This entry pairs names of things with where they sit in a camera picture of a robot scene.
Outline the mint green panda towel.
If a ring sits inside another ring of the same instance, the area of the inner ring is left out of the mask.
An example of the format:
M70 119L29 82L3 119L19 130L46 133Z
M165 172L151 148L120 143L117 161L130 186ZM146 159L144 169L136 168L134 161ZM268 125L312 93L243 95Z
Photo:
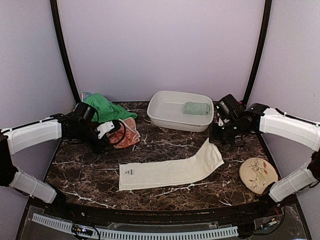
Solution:
M205 102L186 102L183 105L184 115L206 116L211 112L211 106Z

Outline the cream white towel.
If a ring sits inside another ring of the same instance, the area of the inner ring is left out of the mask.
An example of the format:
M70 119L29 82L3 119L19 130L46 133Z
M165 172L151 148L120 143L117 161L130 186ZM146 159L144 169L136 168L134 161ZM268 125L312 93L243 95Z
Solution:
M119 166L120 191L192 184L211 175L224 164L217 146L207 139L189 158Z

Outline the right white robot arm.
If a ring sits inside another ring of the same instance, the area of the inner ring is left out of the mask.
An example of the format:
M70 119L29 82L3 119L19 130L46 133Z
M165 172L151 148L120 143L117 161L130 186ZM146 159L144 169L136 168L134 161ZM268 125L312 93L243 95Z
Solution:
M272 134L302 144L313 154L309 163L291 172L268 187L268 197L255 205L255 213L266 217L275 208L274 202L320 181L320 124L289 115L277 108L254 103L248 108L228 107L220 102L216 106L218 123L211 128L209 141L214 144L233 145L237 136L252 132Z

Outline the white plastic basin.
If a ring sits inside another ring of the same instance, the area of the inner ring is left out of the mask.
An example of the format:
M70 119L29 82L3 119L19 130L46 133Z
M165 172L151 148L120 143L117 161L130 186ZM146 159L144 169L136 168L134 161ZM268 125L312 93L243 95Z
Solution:
M206 103L209 105L207 115L184 114L185 103ZM162 128L187 132L203 132L214 118L213 101L200 94L162 90L151 98L147 115L151 122Z

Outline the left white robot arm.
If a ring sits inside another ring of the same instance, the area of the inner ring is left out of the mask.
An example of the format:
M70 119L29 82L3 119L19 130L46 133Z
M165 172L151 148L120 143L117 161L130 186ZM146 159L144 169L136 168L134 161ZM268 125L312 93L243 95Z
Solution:
M54 114L45 119L23 126L6 128L0 132L0 185L11 187L19 192L35 197L47 204L60 218L67 218L70 206L53 186L29 175L12 162L12 156L32 146L61 138L75 138L90 143L95 150L102 151L109 144L107 134L119 125L115 120L99 123L91 122L98 111L80 102L68 114Z

